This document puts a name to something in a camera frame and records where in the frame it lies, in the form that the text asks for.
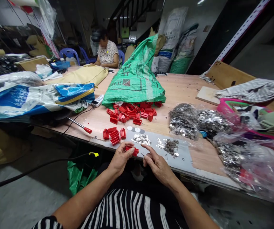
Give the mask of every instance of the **pink basket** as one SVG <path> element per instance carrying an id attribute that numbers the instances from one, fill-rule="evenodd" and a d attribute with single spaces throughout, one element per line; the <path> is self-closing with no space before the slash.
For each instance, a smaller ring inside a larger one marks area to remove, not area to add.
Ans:
<path id="1" fill-rule="evenodd" d="M 233 130 L 236 131 L 238 130 L 238 126 L 241 125 L 240 121 L 240 116 L 239 115 L 229 115 L 231 113 L 235 113 L 235 111 L 229 107 L 229 105 L 226 103 L 227 101 L 231 101 L 234 103 L 237 103 L 238 106 L 248 106 L 251 105 L 250 103 L 243 101 L 243 100 L 238 100 L 238 99 L 228 99 L 228 98 L 222 98 L 220 99 L 220 104 L 217 106 L 217 111 L 222 114 L 227 120 L 229 120 L 231 123 L 234 124 Z M 263 132 L 257 132 L 251 129 L 246 129 L 246 133 L 244 133 L 244 137 L 248 139 L 274 139 L 273 134 L 268 134 L 268 133 L 263 133 Z"/>

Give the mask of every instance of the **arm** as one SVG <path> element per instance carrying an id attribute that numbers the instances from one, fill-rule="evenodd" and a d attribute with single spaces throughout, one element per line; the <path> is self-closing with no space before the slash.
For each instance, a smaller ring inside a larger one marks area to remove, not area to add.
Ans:
<path id="1" fill-rule="evenodd" d="M 141 146 L 150 151 L 143 157 L 143 165 L 149 165 L 157 179 L 173 192 L 189 228 L 219 229 L 192 194 L 175 176 L 165 159 L 159 156 L 152 147 L 145 144 L 141 144 Z"/>
<path id="2" fill-rule="evenodd" d="M 119 55 L 117 53 L 114 54 L 113 63 L 101 64 L 102 67 L 109 67 L 109 68 L 118 68 L 118 65 L 119 65 Z"/>
<path id="3" fill-rule="evenodd" d="M 78 228 L 95 209 L 115 179 L 122 174 L 127 160 L 132 157 L 135 150 L 131 148 L 124 152 L 126 145 L 134 144 L 123 142 L 116 149 L 108 168 L 53 213 L 65 229 Z"/>
<path id="4" fill-rule="evenodd" d="M 96 62 L 94 63 L 94 65 L 98 65 L 98 66 L 101 65 L 99 55 L 98 55 L 97 60 L 96 60 Z"/>

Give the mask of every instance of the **plastic basket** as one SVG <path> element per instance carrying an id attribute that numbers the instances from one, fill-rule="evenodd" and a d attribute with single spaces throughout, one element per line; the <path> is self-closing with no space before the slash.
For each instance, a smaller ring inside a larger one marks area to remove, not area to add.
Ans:
<path id="1" fill-rule="evenodd" d="M 69 68 L 70 67 L 70 62 L 69 61 L 57 61 L 57 62 L 54 62 L 56 65 L 51 65 L 51 67 L 54 67 L 58 70 L 61 70 L 61 69 L 64 69 L 64 68 Z"/>
<path id="2" fill-rule="evenodd" d="M 228 99 L 228 98 L 221 98 L 220 99 L 220 104 L 217 106 L 217 111 L 222 114 L 227 120 L 229 120 L 231 123 L 234 124 L 234 131 L 238 129 L 238 126 L 241 125 L 240 122 L 240 116 L 239 115 L 233 115 L 231 116 L 231 113 L 235 113 L 233 110 L 233 107 L 246 107 L 251 105 L 250 103 L 243 101 L 243 100 L 238 100 L 238 99 Z M 260 114 L 263 115 L 265 113 L 271 112 L 268 110 L 266 107 L 264 110 L 260 111 Z M 247 129 L 247 132 L 244 133 L 244 137 L 248 139 L 274 139 L 274 134 L 270 133 L 264 133 L 264 132 L 258 132 L 255 130 Z"/>

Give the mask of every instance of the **light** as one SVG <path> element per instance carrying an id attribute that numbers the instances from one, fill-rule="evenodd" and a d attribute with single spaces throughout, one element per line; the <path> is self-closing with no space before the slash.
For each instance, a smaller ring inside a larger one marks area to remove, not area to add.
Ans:
<path id="1" fill-rule="evenodd" d="M 199 5 L 199 4 L 201 4 L 201 3 L 203 3 L 205 0 L 200 0 L 197 4 Z"/>

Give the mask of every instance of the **screwdriver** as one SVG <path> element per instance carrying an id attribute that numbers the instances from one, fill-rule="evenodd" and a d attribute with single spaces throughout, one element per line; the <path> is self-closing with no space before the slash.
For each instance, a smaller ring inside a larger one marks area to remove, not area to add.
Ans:
<path id="1" fill-rule="evenodd" d="M 89 133 L 89 134 L 91 134 L 92 133 L 92 130 L 91 129 L 89 129 L 89 128 L 87 128 L 87 127 L 84 127 L 84 126 L 82 126 L 80 123 L 78 123 L 78 122 L 76 122 L 76 121 L 74 121 L 74 120 L 72 120 L 71 118 L 68 118 L 70 121 L 72 121 L 73 123 L 75 123 L 75 124 L 77 124 L 78 126 L 80 126 L 80 127 L 82 127 L 87 133 Z"/>

